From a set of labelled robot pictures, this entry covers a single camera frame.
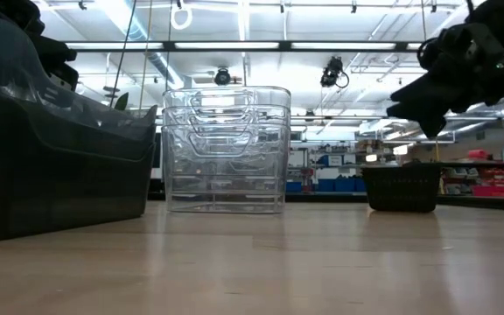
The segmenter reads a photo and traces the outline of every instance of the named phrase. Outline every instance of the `table surface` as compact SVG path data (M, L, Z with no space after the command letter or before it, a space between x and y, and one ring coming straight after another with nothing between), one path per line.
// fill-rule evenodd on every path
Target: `table surface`
M0 314L504 314L504 211L290 203L0 241Z

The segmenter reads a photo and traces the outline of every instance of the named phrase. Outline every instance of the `black wicker basket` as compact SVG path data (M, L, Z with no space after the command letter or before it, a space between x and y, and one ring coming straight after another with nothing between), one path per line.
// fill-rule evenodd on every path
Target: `black wicker basket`
M431 212L437 206L438 165L364 168L363 178L374 210Z

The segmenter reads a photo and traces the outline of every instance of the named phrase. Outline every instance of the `hanging ring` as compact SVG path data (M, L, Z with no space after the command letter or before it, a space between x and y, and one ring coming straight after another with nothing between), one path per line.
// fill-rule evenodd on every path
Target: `hanging ring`
M192 15L192 9L191 8L186 8L184 6L184 1L183 0L180 0L178 2L179 4L179 7L178 8L172 8L172 12L171 12L171 25L172 27L175 29L175 30L184 30L185 28L187 28L188 26L190 26L190 24L192 23L192 20L193 20L193 15ZM185 13L187 14L186 18L185 18L185 22L183 24L178 24L178 22L176 22L176 13L178 12L182 12L182 11L185 11Z

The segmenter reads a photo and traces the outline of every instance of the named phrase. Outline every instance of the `clear plastic bin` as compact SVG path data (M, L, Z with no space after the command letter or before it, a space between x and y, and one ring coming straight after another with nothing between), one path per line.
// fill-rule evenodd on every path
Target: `clear plastic bin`
M241 105L275 105L289 108L291 93L280 87L212 87L179 89L164 92L164 107L234 107Z
M268 123L291 125L291 110L278 105L242 105L225 108L173 107L163 109L163 125Z
M173 212L280 213L291 130L282 124L164 126L164 178Z

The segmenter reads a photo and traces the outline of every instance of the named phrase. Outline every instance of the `white ceiling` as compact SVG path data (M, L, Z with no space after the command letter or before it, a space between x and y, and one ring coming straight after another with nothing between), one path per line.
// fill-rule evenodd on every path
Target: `white ceiling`
M111 3L123 0L109 0ZM351 1L286 0L287 13L279 9L280 0L249 0L249 27L246 40L389 40L421 42L436 36L443 27L461 23L467 15L464 0L437 0L440 10L431 13L431 0L426 1L424 15L420 0L358 0L356 14L351 7L328 8L326 4L347 4ZM80 10L77 0L38 1L42 20L46 24L45 36L62 41L122 41L124 34L98 6L99 1L85 1L88 10ZM150 37L152 40L239 40L238 0L199 1L185 0L186 5L201 5L207 10L192 9L193 19L184 30L171 27L170 8L152 9ZM149 0L137 1L136 17L147 27L150 13ZM153 1L155 6L167 6L171 1ZM318 7L301 8L300 4ZM387 5L389 8L365 8L363 5ZM179 23L183 13L179 13ZM378 31L371 32L379 25ZM218 67L228 67L233 76L242 77L244 67L239 52L172 52L164 54L180 74L193 77L197 82L211 78ZM306 109L317 109L317 115L339 115L344 110L382 115L389 95L403 85L418 78L422 69L414 53L362 53L348 68L351 84L336 94L336 88L321 88L322 68L330 57L340 56L347 64L355 53L330 52L250 52L247 53L247 82L249 85L269 85L287 88L292 93L293 114L303 115ZM108 82L105 53L80 53L71 63L80 73L85 87L78 92L97 101L104 100L102 87L114 85L121 54L110 55ZM128 52L122 63L118 87L129 92L129 102L139 107L145 57L140 52ZM384 75L394 62L398 67ZM161 104L165 81L151 64L147 64L142 107Z

